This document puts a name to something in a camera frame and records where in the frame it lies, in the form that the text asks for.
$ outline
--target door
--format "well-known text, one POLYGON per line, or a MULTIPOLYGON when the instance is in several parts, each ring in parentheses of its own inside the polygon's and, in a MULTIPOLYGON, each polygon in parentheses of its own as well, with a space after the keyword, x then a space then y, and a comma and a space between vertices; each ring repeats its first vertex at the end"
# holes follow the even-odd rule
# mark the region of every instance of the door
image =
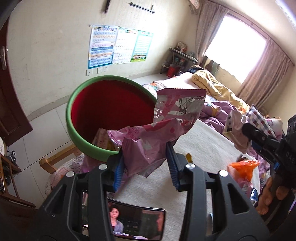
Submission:
POLYGON ((6 54, 7 27, 8 19, 0 30, 0 136, 9 146, 33 129, 18 102, 10 78, 6 54))

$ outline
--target phone screen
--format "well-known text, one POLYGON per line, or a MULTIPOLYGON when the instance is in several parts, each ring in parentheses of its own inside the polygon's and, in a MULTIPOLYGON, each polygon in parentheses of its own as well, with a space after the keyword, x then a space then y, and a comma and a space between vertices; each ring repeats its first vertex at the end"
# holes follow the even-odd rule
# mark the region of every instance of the phone screen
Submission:
MULTIPOLYGON (((83 234, 88 234, 87 193, 83 193, 83 234)), ((110 225, 116 237, 132 240, 161 240, 165 222, 165 210, 138 207, 108 199, 110 225)))

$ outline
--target wall outlet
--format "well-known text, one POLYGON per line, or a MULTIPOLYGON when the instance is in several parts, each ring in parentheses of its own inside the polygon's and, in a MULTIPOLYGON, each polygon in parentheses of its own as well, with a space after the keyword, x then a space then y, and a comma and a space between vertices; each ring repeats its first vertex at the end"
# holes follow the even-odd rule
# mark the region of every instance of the wall outlet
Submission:
POLYGON ((98 74, 103 72, 103 67, 98 68, 98 74))
POLYGON ((109 67, 108 65, 104 66, 103 67, 103 72, 108 71, 108 67, 109 67))
POLYGON ((86 71, 86 76, 88 76, 88 75, 92 75, 93 74, 93 69, 88 69, 87 71, 86 71))

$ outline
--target white floor tile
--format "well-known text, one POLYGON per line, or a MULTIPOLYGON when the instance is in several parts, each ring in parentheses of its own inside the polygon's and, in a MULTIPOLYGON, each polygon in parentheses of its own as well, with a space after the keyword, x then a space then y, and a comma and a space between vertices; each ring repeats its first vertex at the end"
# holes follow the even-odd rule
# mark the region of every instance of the white floor tile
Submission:
POLYGON ((150 84, 153 81, 157 80, 167 80, 169 77, 167 77, 165 74, 152 74, 148 76, 144 76, 141 78, 133 79, 133 81, 137 82, 140 85, 150 84))
POLYGON ((45 171, 41 166, 39 165, 39 162, 35 162, 30 166, 33 177, 37 183, 38 189, 41 192, 41 195, 45 199, 47 196, 45 195, 45 184, 50 176, 50 174, 45 171))
POLYGON ((33 130, 24 136, 29 164, 70 141, 56 109, 32 120, 33 130))
POLYGON ((146 76, 133 79, 133 81, 137 82, 139 85, 145 85, 145 84, 150 84, 151 83, 148 79, 146 79, 146 76))
POLYGON ((59 118, 63 124, 63 127, 64 127, 65 131, 67 132, 66 107, 67 107, 67 103, 60 105, 59 107, 56 108, 56 110, 57 110, 57 114, 59 115, 59 118))
POLYGON ((152 74, 152 75, 145 76, 145 78, 147 80, 150 80, 151 82, 157 81, 157 80, 167 80, 167 79, 169 79, 169 77, 166 76, 165 74, 152 74))
POLYGON ((11 182, 11 184, 7 187, 7 189, 8 189, 8 193, 10 194, 10 195, 13 195, 13 196, 17 196, 16 194, 15 194, 15 189, 13 188, 13 184, 12 184, 12 182, 11 182))
MULTIPOLYGON (((61 147, 57 148, 56 150, 52 151, 51 153, 49 153, 48 155, 46 155, 44 158, 49 158, 55 154, 57 154, 59 151, 65 149, 66 147, 72 145, 72 142, 69 141, 68 143, 62 145, 61 147)), ((66 158, 64 158, 63 160, 59 161, 58 163, 56 163, 54 165, 54 167, 59 168, 61 165, 63 165, 64 163, 66 163, 67 161, 71 160, 75 158, 74 154, 71 154, 69 156, 67 156, 66 158)), ((33 176, 35 178, 35 181, 37 183, 37 186, 42 194, 42 196, 44 198, 46 198, 47 196, 45 195, 45 184, 50 176, 50 174, 45 171, 43 168, 40 167, 39 162, 35 162, 34 164, 32 164, 30 166, 33 176)))
POLYGON ((15 157, 17 159, 17 165, 21 170, 24 170, 29 166, 23 137, 10 145, 9 150, 16 152, 15 157))
POLYGON ((15 176, 14 179, 15 185, 17 187, 17 192, 20 198, 34 203, 36 205, 36 208, 39 208, 43 203, 44 198, 41 192, 39 191, 39 188, 33 177, 31 168, 26 168, 17 176, 15 176))

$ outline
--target alphabet chart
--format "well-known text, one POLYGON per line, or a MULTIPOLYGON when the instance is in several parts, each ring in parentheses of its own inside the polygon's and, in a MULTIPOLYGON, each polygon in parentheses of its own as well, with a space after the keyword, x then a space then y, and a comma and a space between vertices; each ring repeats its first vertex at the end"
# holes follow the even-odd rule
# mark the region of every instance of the alphabet chart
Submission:
POLYGON ((88 68, 145 61, 152 37, 153 33, 145 31, 92 25, 88 68))
POLYGON ((92 25, 88 68, 112 64, 118 26, 92 25))
POLYGON ((138 30, 119 28, 112 64, 123 64, 131 61, 131 55, 136 45, 138 30))
POLYGON ((145 61, 152 41, 153 33, 139 31, 131 62, 145 61))

